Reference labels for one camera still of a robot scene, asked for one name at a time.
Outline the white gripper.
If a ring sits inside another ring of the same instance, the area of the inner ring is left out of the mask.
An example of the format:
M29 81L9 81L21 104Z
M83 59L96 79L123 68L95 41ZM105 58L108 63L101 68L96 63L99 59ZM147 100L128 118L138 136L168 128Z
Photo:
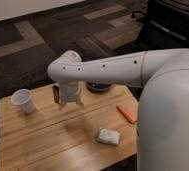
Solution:
M80 100L80 88L78 82L67 82L59 84L59 111L63 109L65 103L76 102L76 104L84 108L84 104Z

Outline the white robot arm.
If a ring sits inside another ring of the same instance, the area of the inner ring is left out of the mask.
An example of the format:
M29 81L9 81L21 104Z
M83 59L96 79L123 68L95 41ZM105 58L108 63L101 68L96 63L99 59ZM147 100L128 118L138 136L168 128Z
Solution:
M48 65L47 73L62 90L79 81L140 88L137 171L189 171L189 48L87 62L68 50Z

